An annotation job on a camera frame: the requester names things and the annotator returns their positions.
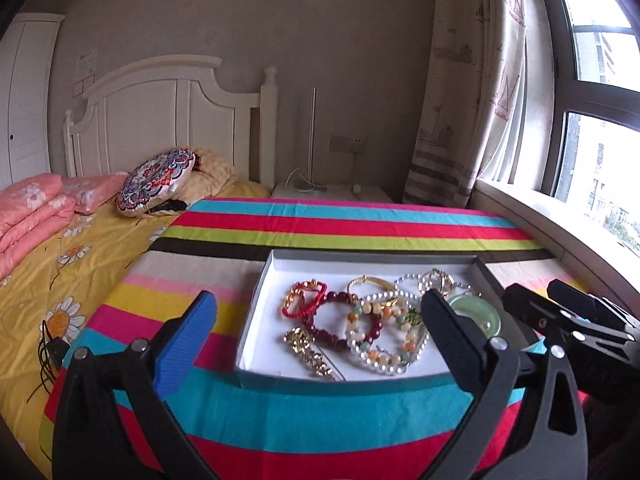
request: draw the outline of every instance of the gray wall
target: gray wall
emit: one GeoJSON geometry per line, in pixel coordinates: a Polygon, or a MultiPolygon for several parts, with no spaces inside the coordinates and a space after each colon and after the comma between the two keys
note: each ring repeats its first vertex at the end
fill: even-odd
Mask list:
{"type": "Polygon", "coordinates": [[[356,180],[398,197],[420,120],[433,5],[434,0],[70,0],[50,77],[52,171],[65,172],[65,109],[76,120],[84,111],[84,101],[72,97],[79,54],[99,49],[98,78],[149,56],[208,54],[223,59],[216,73],[228,91],[257,91],[263,68],[278,68],[278,181],[306,166],[310,89],[317,86],[316,180],[348,182],[351,155],[329,153],[330,135],[364,134],[369,143],[356,180]]]}

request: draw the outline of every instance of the window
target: window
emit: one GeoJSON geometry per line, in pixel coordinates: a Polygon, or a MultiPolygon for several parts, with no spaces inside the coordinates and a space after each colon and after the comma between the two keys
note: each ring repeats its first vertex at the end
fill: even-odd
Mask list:
{"type": "Polygon", "coordinates": [[[542,191],[640,256],[640,16],[623,1],[545,0],[556,101],[542,191]]]}

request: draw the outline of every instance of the box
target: box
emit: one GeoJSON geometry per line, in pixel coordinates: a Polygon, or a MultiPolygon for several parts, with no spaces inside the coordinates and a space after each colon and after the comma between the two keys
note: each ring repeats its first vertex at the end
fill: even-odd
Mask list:
{"type": "MultiPolygon", "coordinates": [[[[316,279],[326,283],[328,290],[338,292],[346,290],[353,278],[363,274],[393,283],[404,274],[424,273],[433,268],[442,269],[455,280],[479,291],[500,314],[500,336],[510,344],[523,349],[537,340],[534,335],[532,337],[530,329],[529,333],[524,333],[513,317],[504,311],[499,299],[502,287],[476,256],[273,250],[255,287],[238,343],[235,370],[240,383],[245,388],[289,394],[362,395],[422,389],[453,382],[433,340],[424,347],[420,360],[397,376],[365,368],[349,350],[337,352],[322,348],[345,379],[335,382],[314,376],[313,371],[283,340],[286,332],[301,325],[299,319],[287,319],[280,311],[284,297],[295,282],[316,279]]],[[[380,290],[373,284],[364,283],[354,287],[353,292],[364,296],[380,290]]],[[[324,304],[316,313],[315,325],[343,338],[346,316],[350,311],[346,304],[324,304]]],[[[365,317],[361,322],[367,324],[368,320],[365,317]]],[[[373,346],[395,349],[402,343],[404,335],[401,332],[395,328],[383,328],[373,346]]],[[[317,351],[318,346],[314,345],[314,349],[317,351]]]]}

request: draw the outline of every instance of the round patterned pillow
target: round patterned pillow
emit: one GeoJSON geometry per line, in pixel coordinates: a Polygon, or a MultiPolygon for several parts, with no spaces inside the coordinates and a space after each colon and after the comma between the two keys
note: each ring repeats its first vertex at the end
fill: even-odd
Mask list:
{"type": "Polygon", "coordinates": [[[160,153],[133,170],[116,196],[125,216],[140,216],[170,199],[189,179],[196,156],[190,150],[160,153]]]}

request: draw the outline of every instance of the curtain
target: curtain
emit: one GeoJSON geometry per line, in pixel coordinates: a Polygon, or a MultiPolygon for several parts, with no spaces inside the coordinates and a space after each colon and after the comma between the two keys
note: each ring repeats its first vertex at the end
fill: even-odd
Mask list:
{"type": "Polygon", "coordinates": [[[479,174],[508,180],[525,101],[524,0],[436,0],[406,203],[464,207],[479,174]]]}

